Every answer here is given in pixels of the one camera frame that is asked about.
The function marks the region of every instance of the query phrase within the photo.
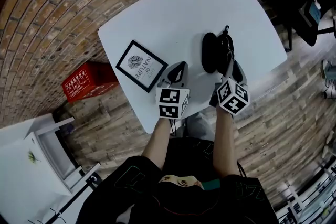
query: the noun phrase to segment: chair leg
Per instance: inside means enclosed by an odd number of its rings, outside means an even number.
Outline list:
[[[292,43],[292,27],[287,25],[287,34],[288,34],[288,44],[289,44],[289,48],[285,48],[286,52],[290,52],[291,50],[293,50],[293,43]]]

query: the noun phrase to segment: person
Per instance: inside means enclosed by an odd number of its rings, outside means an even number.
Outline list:
[[[231,114],[216,113],[215,134],[198,113],[171,139],[159,119],[142,155],[98,185],[77,224],[279,223],[259,180],[239,172]]]

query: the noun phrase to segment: red crate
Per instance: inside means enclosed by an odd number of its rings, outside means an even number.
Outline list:
[[[62,87],[68,101],[72,103],[104,94],[118,84],[109,63],[86,62],[62,83]]]

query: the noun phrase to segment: white table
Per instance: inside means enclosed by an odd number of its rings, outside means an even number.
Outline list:
[[[282,43],[257,0],[139,0],[102,27],[98,34],[122,89],[146,132],[159,118],[155,87],[146,93],[117,70],[116,64],[131,40],[172,65],[189,65],[191,98],[184,118],[208,107],[220,74],[205,73],[201,44],[207,32],[219,35],[226,25],[235,56],[247,83],[287,59]]]

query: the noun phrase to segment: wooden floor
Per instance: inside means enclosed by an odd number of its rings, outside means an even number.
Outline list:
[[[294,36],[293,47],[286,62],[249,84],[253,102],[235,117],[239,162],[248,176],[260,179],[273,206],[290,196],[288,184],[299,189],[318,172],[316,161],[321,160],[325,139],[335,127],[336,101],[323,98],[319,71],[322,59],[336,63],[334,35],[319,36],[314,47]],[[103,178],[128,157],[141,154],[150,138],[120,87],[64,109],[63,117],[76,118],[66,143],[84,168],[100,162]],[[204,112],[214,125],[214,109]]]

